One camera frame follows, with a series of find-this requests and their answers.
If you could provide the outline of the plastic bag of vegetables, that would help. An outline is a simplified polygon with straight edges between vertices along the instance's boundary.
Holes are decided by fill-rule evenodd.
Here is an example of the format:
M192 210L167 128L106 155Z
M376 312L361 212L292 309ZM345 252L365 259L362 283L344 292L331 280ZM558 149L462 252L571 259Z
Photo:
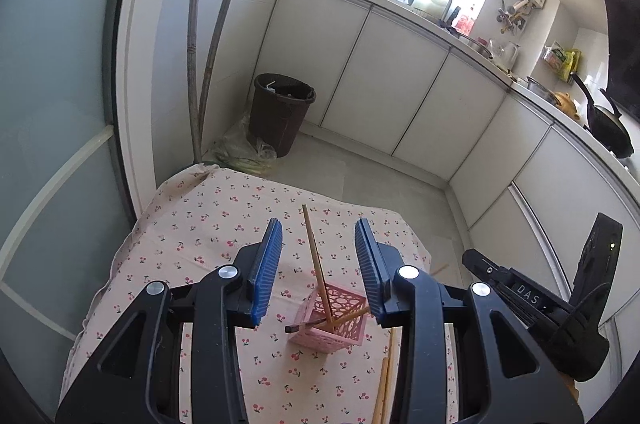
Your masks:
M268 175L276 165L277 152L250 134L249 124L250 113L245 111L238 122L213 142L204 155L205 161L245 174Z

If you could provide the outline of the white kettle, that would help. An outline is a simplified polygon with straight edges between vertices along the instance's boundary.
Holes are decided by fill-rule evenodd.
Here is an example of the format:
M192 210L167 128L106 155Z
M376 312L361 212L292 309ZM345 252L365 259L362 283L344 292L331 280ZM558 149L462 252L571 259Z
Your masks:
M509 73L513 70L518 60L520 47L514 42L506 42L503 45L497 44L494 47L494 62L496 65Z

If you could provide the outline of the black chopstick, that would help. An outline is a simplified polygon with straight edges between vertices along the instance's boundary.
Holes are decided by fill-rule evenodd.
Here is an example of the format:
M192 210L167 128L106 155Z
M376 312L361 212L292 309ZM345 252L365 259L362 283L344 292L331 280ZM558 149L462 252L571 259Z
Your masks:
M315 326L322 326L322 324L326 322L326 318L317 319L314 321L303 321L295 324L290 324L289 326L284 327L284 332L286 334L294 334L308 328L314 328Z

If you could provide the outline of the blue-handled mop pole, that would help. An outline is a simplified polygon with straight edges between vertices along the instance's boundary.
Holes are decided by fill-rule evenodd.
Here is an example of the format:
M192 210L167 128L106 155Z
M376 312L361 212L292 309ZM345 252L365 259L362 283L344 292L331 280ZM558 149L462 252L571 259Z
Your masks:
M198 77L196 76L196 49L198 48L198 0L189 0L188 23L186 24L186 89L195 162L202 160L202 134L198 121Z

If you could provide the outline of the pink perforated utensil holder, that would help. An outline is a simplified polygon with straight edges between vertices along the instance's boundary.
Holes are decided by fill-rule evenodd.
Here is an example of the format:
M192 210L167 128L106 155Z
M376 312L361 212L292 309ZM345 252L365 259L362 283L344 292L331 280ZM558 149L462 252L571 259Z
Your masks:
M366 296L337 285L326 285L326 294L315 289L299 306L288 340L321 354L362 344L369 307Z

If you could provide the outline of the black range hood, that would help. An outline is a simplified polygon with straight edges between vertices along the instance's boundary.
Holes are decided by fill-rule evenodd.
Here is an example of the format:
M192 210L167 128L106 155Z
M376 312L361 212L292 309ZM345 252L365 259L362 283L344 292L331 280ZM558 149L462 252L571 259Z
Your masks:
M608 86L614 102L640 117L640 0L604 0L608 18Z

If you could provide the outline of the dark brown trash bin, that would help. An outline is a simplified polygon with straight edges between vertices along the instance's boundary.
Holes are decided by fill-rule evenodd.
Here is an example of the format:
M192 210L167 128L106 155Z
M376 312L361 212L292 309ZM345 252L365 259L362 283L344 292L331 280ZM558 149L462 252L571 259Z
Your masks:
M262 73L254 79L254 96L248 132L276 151L278 158L291 150L316 90L295 78Z

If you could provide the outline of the black frying pan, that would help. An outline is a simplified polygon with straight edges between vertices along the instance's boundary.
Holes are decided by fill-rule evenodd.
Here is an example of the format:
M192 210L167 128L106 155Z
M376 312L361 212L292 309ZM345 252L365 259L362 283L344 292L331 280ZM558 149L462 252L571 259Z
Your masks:
M608 93L602 90L602 93L613 108L612 111L594 102L584 81L576 72L571 72L570 78L586 97L588 127L593 137L600 141L608 151L613 152L617 159L631 157L634 154L631 137L622 121L620 121L620 111L612 102Z

